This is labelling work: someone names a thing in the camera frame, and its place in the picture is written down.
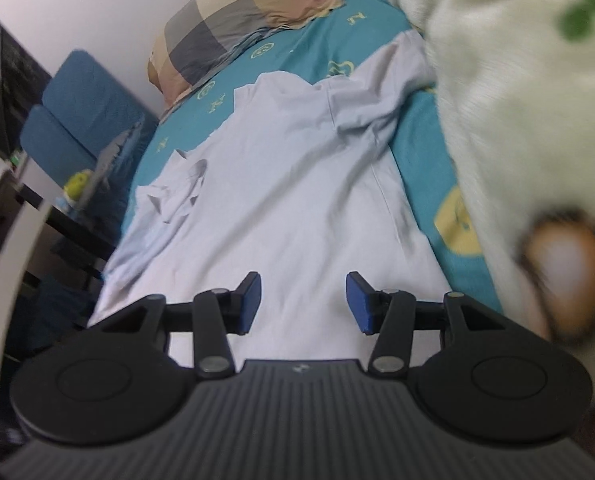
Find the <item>white t-shirt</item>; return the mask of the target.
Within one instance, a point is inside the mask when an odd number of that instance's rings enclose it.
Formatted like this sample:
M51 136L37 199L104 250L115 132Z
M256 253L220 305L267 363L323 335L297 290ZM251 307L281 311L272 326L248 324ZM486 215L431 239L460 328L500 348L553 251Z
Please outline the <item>white t-shirt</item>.
M311 84L272 72L236 89L224 123L137 189L93 321L150 294L186 302L233 288L254 271L262 302L250 333L230 340L236 362L367 360L348 273L423 300L449 288L390 149L405 99L433 79L408 30L348 76Z

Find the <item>green plush toy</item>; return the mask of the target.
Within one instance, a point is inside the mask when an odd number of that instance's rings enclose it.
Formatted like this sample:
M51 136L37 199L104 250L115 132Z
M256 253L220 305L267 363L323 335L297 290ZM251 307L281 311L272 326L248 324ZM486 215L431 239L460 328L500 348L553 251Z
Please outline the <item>green plush toy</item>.
M81 170L73 174L64 184L63 195L70 206L74 206L80 200L91 176L91 169Z

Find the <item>grey folded cloth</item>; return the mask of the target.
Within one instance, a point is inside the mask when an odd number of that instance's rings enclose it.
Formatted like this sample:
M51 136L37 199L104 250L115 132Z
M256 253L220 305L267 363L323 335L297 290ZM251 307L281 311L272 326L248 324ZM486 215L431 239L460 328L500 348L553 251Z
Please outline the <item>grey folded cloth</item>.
M80 201L81 203L88 203L92 199L94 192L100 187L100 185L107 180L107 176L110 174L111 169L115 164L115 160L122 153L126 142L131 136L143 126L144 120L136 122L127 130L119 133L118 136L107 144L107 146L101 151L96 162L96 168L90 174L87 185L82 192Z

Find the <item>white and black table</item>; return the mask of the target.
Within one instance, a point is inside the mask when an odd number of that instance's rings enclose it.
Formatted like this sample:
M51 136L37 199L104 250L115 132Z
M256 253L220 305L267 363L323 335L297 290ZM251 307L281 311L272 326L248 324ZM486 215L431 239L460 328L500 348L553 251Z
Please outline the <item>white and black table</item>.
M20 212L0 250L0 370L15 301L43 228L50 226L90 255L93 262L107 260L114 252L106 240L89 232L18 178L25 162L25 156L17 166L7 160L0 162L0 195L12 188L20 196Z

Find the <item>blue quilted chair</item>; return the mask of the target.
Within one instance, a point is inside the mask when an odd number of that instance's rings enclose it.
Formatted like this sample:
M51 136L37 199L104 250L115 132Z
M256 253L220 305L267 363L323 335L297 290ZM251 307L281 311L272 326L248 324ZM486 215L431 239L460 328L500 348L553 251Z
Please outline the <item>blue quilted chair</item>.
M42 105L30 110L20 132L20 147L60 188L73 174L96 167L96 156Z
M141 119L158 123L151 110L85 50L70 52L44 89L41 104L94 158Z

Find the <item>light green fleece blanket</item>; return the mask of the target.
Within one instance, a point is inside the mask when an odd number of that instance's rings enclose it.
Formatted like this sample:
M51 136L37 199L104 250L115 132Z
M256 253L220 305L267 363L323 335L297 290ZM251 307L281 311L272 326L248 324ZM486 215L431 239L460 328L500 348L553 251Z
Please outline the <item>light green fleece blanket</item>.
M507 315L595 350L595 0L389 0Z

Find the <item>teal patterned bed sheet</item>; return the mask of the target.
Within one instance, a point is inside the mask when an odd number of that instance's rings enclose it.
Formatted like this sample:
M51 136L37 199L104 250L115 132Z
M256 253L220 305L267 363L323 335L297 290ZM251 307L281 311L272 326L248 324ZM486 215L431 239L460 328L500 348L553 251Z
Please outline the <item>teal patterned bed sheet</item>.
M262 315L344 315L344 278L498 302L422 41L385 0L246 50L156 131L105 271L117 308L262 274Z

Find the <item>checkered pillow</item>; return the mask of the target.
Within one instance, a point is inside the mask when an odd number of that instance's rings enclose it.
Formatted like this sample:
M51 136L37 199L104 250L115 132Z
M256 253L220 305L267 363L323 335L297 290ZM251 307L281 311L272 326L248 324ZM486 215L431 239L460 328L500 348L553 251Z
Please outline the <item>checkered pillow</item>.
M170 110L252 44L340 6L343 0L190 0L155 40L148 81Z

